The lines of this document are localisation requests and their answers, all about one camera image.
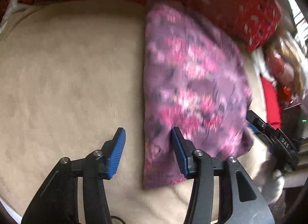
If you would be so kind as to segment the purple floral fleece garment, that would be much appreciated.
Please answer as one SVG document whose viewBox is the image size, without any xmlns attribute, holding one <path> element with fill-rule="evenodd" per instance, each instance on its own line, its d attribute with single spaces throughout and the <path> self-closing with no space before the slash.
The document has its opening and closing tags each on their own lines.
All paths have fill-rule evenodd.
<svg viewBox="0 0 308 224">
<path fill-rule="evenodd" d="M 239 157 L 253 145 L 246 131 L 252 95 L 238 46 L 181 4 L 157 2 L 146 15 L 144 95 L 146 189 L 184 180 L 170 141 L 174 127 L 215 158 Z"/>
</svg>

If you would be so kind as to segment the solid red cloth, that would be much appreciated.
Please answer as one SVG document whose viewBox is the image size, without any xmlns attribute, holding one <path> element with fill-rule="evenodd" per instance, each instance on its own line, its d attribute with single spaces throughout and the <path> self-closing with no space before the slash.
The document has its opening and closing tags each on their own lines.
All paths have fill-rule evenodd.
<svg viewBox="0 0 308 224">
<path fill-rule="evenodd" d="M 277 98 L 277 92 L 274 89 L 271 82 L 267 79 L 260 76 L 260 80 L 262 82 L 264 97 L 265 97 L 265 105 L 267 112 L 267 122 L 273 126 L 273 128 L 281 127 L 281 115 L 280 115 L 280 107 Z"/>
</svg>

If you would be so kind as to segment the doll with red dress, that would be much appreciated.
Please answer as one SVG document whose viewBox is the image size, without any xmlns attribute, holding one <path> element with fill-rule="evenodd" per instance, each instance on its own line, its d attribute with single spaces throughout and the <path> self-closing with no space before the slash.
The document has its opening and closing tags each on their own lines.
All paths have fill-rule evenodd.
<svg viewBox="0 0 308 224">
<path fill-rule="evenodd" d="M 275 88 L 278 102 L 285 107 L 302 103 L 307 92 L 307 59 L 291 33 L 277 29 L 258 51 L 260 74 Z"/>
</svg>

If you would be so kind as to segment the beige fleece blanket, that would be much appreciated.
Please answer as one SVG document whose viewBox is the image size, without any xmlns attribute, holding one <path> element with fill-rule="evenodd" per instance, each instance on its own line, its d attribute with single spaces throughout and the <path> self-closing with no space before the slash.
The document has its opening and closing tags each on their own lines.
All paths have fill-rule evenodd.
<svg viewBox="0 0 308 224">
<path fill-rule="evenodd" d="M 104 184 L 126 223 L 182 223 L 192 181 L 145 190 L 144 37 L 147 8 L 121 0 L 33 6 L 1 33 L 1 199 L 23 215 L 62 157 L 126 144 Z"/>
</svg>

